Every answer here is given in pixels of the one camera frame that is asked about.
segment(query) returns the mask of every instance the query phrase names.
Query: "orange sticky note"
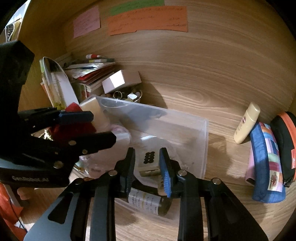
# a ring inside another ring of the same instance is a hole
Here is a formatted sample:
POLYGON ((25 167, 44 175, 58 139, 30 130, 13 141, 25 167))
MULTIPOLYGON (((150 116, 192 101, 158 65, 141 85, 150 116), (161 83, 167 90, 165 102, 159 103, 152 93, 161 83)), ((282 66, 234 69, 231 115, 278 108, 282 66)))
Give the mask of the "orange sticky note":
POLYGON ((135 9, 108 17, 109 35, 137 30, 174 30, 188 32, 185 6, 159 6, 135 9))

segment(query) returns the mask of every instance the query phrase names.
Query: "pink sticky note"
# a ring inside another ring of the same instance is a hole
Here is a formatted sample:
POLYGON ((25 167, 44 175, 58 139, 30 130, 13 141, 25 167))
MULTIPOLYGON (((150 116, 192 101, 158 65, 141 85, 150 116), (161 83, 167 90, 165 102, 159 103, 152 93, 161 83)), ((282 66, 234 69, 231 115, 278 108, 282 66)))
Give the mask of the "pink sticky note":
POLYGON ((101 27, 99 7, 94 6, 84 13, 80 14, 73 21, 74 37, 87 34, 101 27))

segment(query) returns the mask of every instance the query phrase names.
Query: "lotion bottle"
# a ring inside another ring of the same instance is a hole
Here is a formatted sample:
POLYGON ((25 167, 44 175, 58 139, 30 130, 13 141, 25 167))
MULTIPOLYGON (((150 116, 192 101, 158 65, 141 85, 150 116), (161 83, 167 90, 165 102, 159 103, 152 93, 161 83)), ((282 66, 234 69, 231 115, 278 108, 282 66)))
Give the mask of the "lotion bottle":
POLYGON ((242 143, 244 139, 246 139, 247 135, 255 125, 259 114, 260 107, 257 104, 251 102, 239 126, 237 127, 237 130, 234 133, 233 138, 237 144, 242 143))
POLYGON ((123 199, 132 206, 159 216, 165 216, 172 204, 172 199, 158 194, 157 188, 145 186, 138 180, 132 184, 128 198, 123 199))

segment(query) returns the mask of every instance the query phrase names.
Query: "black pouch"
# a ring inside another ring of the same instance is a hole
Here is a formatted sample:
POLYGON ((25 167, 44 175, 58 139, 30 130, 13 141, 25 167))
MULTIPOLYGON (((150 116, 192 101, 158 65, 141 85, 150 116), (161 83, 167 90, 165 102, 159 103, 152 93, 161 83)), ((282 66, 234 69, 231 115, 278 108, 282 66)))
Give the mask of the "black pouch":
POLYGON ((281 168, 283 185, 290 187, 296 179, 296 117, 291 112, 277 115, 270 123, 271 130, 276 139, 281 168))

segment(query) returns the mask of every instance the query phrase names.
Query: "pencil case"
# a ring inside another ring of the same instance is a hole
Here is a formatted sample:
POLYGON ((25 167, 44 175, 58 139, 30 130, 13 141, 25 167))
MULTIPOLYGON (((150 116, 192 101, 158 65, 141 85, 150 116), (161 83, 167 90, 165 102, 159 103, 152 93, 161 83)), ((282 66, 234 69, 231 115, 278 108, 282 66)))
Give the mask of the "pencil case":
POLYGON ((271 121, 271 129, 278 143, 283 184, 290 187, 296 179, 296 117, 291 112, 283 112, 271 121))
POLYGON ((286 198, 276 140, 269 125, 257 122, 250 132, 254 158, 253 200, 277 203, 286 198))

